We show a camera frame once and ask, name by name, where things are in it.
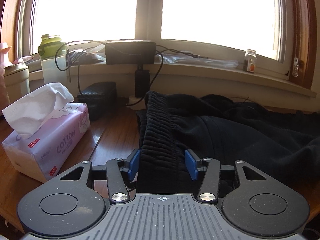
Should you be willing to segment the white power strip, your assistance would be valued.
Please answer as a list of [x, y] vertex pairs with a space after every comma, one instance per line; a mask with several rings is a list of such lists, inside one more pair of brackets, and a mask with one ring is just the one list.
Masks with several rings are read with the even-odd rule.
[[134, 95], [129, 96], [129, 101], [126, 104], [126, 107], [129, 107], [130, 109], [132, 109], [134, 111], [146, 109], [144, 99], [137, 98]]

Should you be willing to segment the small orange picture carton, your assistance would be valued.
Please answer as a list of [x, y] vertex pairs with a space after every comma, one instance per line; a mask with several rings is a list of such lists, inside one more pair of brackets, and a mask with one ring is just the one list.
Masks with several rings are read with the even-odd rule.
[[245, 52], [245, 60], [244, 60], [244, 71], [254, 73], [256, 67], [256, 51], [252, 49], [247, 49]]

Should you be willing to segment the brown wooden window frame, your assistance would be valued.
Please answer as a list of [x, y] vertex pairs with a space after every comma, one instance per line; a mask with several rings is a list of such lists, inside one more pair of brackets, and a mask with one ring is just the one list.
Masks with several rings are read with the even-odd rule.
[[293, 59], [299, 59], [298, 77], [289, 81], [310, 89], [316, 63], [317, 51], [317, 16], [315, 0], [292, 0], [293, 5]]

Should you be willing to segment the pink thermos jug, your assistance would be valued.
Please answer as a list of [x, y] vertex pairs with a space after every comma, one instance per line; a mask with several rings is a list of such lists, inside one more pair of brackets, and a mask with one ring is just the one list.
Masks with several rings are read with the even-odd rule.
[[4, 82], [4, 74], [5, 74], [5, 68], [12, 66], [12, 63], [9, 61], [8, 52], [11, 49], [11, 46], [8, 46], [7, 42], [1, 43], [1, 91], [0, 91], [0, 106], [1, 106], [1, 115], [2, 110], [5, 109], [10, 104], [9, 96], [7, 93], [7, 89]]

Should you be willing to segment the beige lidded cup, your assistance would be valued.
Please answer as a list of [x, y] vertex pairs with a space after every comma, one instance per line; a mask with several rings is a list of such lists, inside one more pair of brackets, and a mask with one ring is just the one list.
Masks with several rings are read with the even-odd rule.
[[4, 83], [11, 103], [30, 93], [29, 68], [19, 63], [4, 68]]

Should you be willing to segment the pink tissue pack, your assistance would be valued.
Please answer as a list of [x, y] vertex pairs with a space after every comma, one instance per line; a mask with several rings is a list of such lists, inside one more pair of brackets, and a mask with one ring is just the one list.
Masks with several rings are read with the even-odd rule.
[[13, 132], [2, 142], [13, 167], [45, 183], [90, 127], [84, 103], [74, 103], [59, 82], [49, 83], [18, 99], [2, 113]]

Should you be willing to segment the clear plastic bag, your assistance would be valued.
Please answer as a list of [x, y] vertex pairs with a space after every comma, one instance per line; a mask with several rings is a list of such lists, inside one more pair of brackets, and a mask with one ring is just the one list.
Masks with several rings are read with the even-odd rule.
[[216, 68], [226, 68], [226, 69], [235, 69], [236, 67], [239, 66], [238, 61], [194, 58], [194, 57], [183, 55], [183, 54], [169, 54], [169, 53], [163, 53], [163, 63], [195, 65], [195, 66], [216, 67]]

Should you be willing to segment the black box device on sill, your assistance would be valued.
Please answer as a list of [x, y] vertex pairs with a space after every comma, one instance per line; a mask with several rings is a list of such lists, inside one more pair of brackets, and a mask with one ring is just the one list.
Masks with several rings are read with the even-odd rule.
[[153, 64], [156, 43], [143, 40], [108, 42], [105, 55], [107, 64]]

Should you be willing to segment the black Nike sweatpants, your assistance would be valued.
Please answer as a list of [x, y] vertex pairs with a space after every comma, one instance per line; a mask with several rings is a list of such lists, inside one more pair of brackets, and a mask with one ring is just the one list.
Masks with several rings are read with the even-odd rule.
[[137, 112], [140, 160], [137, 191], [196, 193], [184, 153], [244, 160], [286, 185], [319, 179], [319, 114], [278, 113], [224, 96], [150, 91]]

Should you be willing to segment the black woven case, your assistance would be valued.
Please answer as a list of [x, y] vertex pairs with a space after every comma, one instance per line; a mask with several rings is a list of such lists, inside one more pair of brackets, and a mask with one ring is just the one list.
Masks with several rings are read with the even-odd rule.
[[78, 101], [85, 103], [91, 121], [98, 120], [105, 113], [114, 109], [117, 103], [115, 82], [94, 83], [77, 94]]

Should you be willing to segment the black power adapter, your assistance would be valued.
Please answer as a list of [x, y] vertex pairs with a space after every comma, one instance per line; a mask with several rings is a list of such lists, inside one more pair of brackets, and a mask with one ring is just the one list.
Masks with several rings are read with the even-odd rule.
[[140, 64], [135, 71], [135, 97], [143, 98], [150, 89], [150, 72]]

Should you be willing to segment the green lid plastic container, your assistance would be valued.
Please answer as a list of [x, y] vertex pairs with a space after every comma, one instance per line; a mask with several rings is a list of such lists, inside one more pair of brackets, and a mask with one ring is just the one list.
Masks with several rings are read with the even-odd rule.
[[45, 84], [59, 82], [67, 86], [67, 46], [62, 46], [63, 44], [64, 42], [62, 42], [59, 36], [50, 36], [49, 34], [41, 36], [38, 54]]

